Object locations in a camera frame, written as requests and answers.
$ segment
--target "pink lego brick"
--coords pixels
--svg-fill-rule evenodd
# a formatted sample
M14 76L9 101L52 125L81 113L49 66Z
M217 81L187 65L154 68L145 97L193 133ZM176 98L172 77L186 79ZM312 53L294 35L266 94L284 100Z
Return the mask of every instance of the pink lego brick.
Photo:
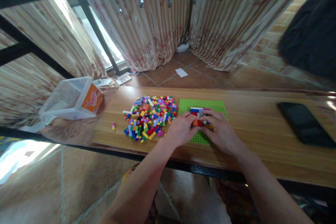
M161 132L159 132L157 135L158 135L158 137L160 137L160 136L162 136L163 134L164 134L164 132L161 131Z

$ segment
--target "hand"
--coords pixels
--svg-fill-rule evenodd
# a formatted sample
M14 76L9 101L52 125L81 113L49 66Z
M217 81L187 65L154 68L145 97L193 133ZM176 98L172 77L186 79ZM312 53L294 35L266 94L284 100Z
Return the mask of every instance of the hand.
M203 113L210 116L200 117L199 120L208 121L215 129L212 132L208 128L202 127L201 130L221 151L234 158L238 158L245 150L247 150L247 147L236 135L223 113L212 110L204 110Z
M172 121L164 138L171 142L175 148L187 143L201 129L200 127L193 127L190 130L191 123L194 120L197 120L195 115L190 114L189 111L184 112Z

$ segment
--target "black phone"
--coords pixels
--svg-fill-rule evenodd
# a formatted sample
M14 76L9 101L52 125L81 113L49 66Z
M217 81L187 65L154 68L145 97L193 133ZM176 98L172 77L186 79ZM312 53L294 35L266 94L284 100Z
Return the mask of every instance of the black phone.
M336 148L334 140L305 105L282 102L278 103L278 107L301 142L307 145Z

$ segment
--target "person's left hand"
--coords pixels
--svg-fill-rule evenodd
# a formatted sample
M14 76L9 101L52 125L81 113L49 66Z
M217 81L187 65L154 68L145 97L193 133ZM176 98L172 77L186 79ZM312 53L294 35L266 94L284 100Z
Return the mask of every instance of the person's left hand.
M164 137L165 140L169 141L175 148L190 141L197 131L201 129L200 127L190 129L191 123L194 120L197 120L197 116L190 114L189 111L176 117L172 121L167 135Z

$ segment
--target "striped curtain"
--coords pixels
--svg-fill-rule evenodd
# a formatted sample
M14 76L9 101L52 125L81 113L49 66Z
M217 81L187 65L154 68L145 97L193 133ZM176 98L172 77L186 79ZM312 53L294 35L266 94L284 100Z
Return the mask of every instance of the striped curtain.
M188 21L190 0L88 0L106 31L133 71L155 70L168 63L182 39Z
M20 128L38 121L38 112L64 78L34 54L0 67L0 126Z
M232 71L292 0L196 0L190 51L211 68Z
M104 65L66 0L42 0L0 14L75 77L107 77ZM16 44L0 30L0 49ZM38 111L64 79L34 54L0 67L0 125L20 128L38 121Z

